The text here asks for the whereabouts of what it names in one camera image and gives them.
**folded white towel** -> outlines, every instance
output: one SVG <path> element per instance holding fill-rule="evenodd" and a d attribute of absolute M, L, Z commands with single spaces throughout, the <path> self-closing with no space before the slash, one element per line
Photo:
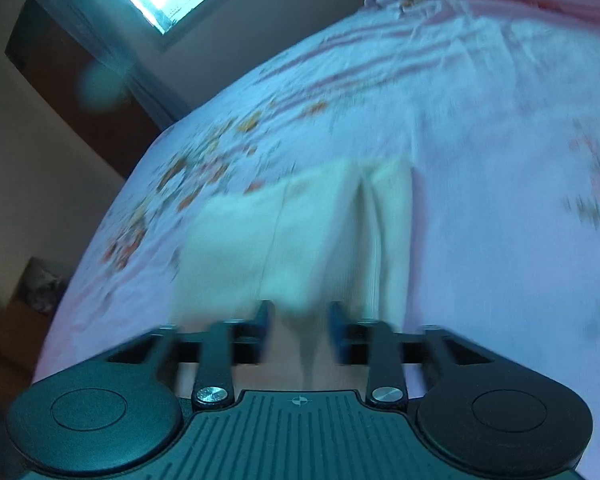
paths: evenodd
<path fill-rule="evenodd" d="M 182 330 L 204 330 L 215 320 L 250 317 L 260 300 L 271 300 L 276 319 L 265 363 L 239 367 L 237 391 L 359 382 L 355 370 L 334 371 L 324 313 L 329 302 L 341 301 L 353 318 L 382 319 L 401 329 L 410 171 L 403 157 L 344 160 L 245 196 L 210 199 L 182 248 L 173 322 Z"/>

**white wall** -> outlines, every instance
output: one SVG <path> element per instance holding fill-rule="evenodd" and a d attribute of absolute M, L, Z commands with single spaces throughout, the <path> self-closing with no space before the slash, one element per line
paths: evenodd
<path fill-rule="evenodd" d="M 0 0 L 0 304 L 30 256 L 70 274 L 123 184 L 4 55 L 25 0 Z"/>
<path fill-rule="evenodd" d="M 164 52 L 128 27 L 133 16 L 120 3 L 106 7 L 145 66 L 197 108 L 260 63 L 353 14 L 363 1 L 220 0 L 186 23 L 186 35 Z"/>

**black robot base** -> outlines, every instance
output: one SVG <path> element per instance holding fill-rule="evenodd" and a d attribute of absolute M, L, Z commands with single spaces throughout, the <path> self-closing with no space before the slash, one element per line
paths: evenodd
<path fill-rule="evenodd" d="M 397 334 L 330 306 L 340 362 L 368 365 L 354 391 L 234 397 L 257 364 L 272 305 L 207 332 L 159 329 L 34 384 L 10 407 L 26 480 L 576 480 L 591 433 L 565 386 L 442 329 Z M 200 363 L 191 400 L 178 363 Z M 409 399 L 403 363 L 428 391 Z"/>

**pink bedsheet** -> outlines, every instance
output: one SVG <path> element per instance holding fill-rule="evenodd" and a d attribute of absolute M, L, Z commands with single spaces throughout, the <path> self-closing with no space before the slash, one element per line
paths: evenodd
<path fill-rule="evenodd" d="M 600 479 L 600 0 L 366 0 L 164 132 L 102 221 L 36 379 L 168 322 L 204 201 L 410 153 L 405 330 L 439 324 L 578 392 Z"/>

